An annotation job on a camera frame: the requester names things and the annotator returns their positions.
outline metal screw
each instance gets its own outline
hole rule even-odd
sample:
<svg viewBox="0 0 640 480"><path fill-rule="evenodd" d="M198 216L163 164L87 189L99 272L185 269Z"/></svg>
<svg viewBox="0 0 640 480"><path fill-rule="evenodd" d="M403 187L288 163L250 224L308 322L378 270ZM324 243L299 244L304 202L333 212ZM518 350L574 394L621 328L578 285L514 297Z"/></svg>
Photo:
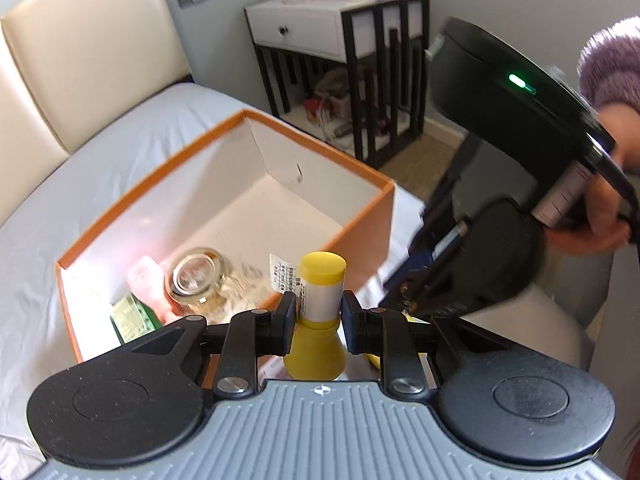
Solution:
<svg viewBox="0 0 640 480"><path fill-rule="evenodd" d="M394 379L394 381L391 383L391 387L399 394L405 395L419 394L424 390L424 386L421 383L408 377L400 377L399 379Z"/></svg>
<svg viewBox="0 0 640 480"><path fill-rule="evenodd" d="M249 387L242 377L223 377L218 381L218 389L226 394L241 394Z"/></svg>

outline wooden floor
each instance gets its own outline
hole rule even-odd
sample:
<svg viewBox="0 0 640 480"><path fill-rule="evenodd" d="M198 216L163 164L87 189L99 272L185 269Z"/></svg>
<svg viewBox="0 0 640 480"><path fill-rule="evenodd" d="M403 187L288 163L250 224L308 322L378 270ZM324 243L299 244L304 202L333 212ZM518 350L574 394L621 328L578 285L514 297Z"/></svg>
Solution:
<svg viewBox="0 0 640 480"><path fill-rule="evenodd" d="M427 200L449 167L455 149L424 134L398 153L380 171L421 200Z"/></svg>

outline baseboard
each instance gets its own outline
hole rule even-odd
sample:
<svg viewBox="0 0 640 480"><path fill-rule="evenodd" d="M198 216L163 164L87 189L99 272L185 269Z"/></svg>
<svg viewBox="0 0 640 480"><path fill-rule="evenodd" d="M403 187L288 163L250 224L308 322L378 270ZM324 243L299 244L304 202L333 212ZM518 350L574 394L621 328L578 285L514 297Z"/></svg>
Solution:
<svg viewBox="0 0 640 480"><path fill-rule="evenodd" d="M428 136L443 142L452 148L458 148L465 139L465 134L455 130L451 126L442 124L434 119L425 117L424 131Z"/></svg>

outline gray gripper base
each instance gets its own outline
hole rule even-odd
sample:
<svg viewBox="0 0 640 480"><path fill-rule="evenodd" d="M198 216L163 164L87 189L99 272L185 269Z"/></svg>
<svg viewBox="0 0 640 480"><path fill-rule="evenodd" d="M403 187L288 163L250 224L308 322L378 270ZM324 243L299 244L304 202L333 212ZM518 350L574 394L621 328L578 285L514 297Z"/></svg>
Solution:
<svg viewBox="0 0 640 480"><path fill-rule="evenodd" d="M258 396L217 405L190 441L119 470L47 462L34 480L438 479L606 480L588 461L543 472L497 466L457 446L430 410L377 383L270 381Z"/></svg>

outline hand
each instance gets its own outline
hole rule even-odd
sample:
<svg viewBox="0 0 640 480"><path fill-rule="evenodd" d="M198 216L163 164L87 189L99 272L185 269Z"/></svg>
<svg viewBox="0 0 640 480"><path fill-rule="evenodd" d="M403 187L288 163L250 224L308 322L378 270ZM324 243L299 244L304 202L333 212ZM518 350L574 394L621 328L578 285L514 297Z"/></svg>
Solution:
<svg viewBox="0 0 640 480"><path fill-rule="evenodd" d="M630 106L610 104L598 112L600 124L616 139L611 158L623 168L640 168L640 115ZM585 192L589 224L574 231L546 229L549 248L583 255L614 251L628 244L629 225L618 220L620 195L596 176Z"/></svg>

